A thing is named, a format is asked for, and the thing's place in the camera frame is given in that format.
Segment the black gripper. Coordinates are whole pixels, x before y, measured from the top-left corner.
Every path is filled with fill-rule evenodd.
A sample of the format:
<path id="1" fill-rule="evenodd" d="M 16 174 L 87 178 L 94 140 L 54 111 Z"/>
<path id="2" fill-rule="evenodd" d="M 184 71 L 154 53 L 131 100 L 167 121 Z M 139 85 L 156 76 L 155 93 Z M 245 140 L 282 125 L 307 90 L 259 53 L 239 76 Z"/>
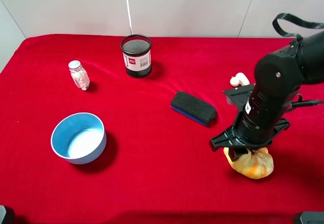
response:
<path id="1" fill-rule="evenodd" d="M 262 143 L 253 143 L 251 140 L 243 139 L 237 130 L 232 126 L 228 127 L 220 135 L 211 138 L 210 147 L 216 151 L 220 147 L 228 147 L 228 155 L 232 162 L 237 161 L 242 155 L 247 154 L 247 148 L 254 149 L 254 153 L 260 152 L 263 147 L 270 146 L 272 140 L 280 134 L 281 131 L 288 130 L 290 122 L 285 118 L 279 120 L 271 131 L 270 136 Z"/>

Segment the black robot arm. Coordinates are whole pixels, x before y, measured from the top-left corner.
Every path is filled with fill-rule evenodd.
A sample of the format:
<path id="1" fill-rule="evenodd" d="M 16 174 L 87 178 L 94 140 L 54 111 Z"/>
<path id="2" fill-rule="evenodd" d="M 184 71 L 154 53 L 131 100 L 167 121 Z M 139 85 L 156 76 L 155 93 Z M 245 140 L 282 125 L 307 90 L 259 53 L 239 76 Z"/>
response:
<path id="1" fill-rule="evenodd" d="M 225 90 L 237 107 L 232 126 L 211 138 L 212 151 L 229 148 L 232 161 L 272 144 L 273 138 L 287 130 L 290 123 L 282 116 L 289 107 L 320 104 L 319 100 L 293 99 L 301 85 L 323 82 L 323 32 L 293 40 L 290 45 L 269 53 L 254 70 L 255 84 Z"/>

